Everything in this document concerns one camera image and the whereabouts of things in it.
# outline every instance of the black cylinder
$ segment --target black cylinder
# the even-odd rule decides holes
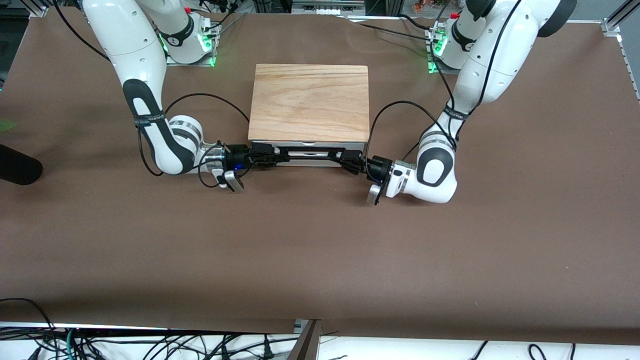
[[[42,175],[42,164],[19,151],[0,145],[0,179],[28,185]]]

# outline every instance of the wooden board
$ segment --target wooden board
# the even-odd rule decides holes
[[[366,66],[255,66],[249,140],[366,142],[368,139]]]

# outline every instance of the brown table surface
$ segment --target brown table surface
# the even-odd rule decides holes
[[[465,126],[450,203],[370,207],[364,176],[336,168],[252,171],[242,194],[151,176],[111,65],[55,13],[32,19],[0,93],[17,126],[0,142],[45,174],[0,183],[0,293],[54,322],[291,332],[292,319],[321,318],[342,335],[639,343],[640,106],[620,55],[597,24],[539,39]],[[168,69],[164,105],[211,92],[248,113],[256,63],[368,65],[371,118],[400,99],[439,113],[447,98],[420,40],[248,15],[215,68]],[[214,99],[172,113],[197,118],[207,141],[246,141],[246,122]],[[389,109],[371,154],[402,156],[428,124]],[[9,304],[0,318],[37,319]]]

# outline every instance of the teal cable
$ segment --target teal cable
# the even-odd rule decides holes
[[[71,354],[71,333],[73,331],[73,329],[70,329],[67,333],[67,357],[69,358],[69,360],[74,360],[74,356],[73,354]]]

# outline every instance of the square wooden block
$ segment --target square wooden block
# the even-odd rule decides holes
[[[249,140],[369,139],[369,77],[361,65],[258,64]]]

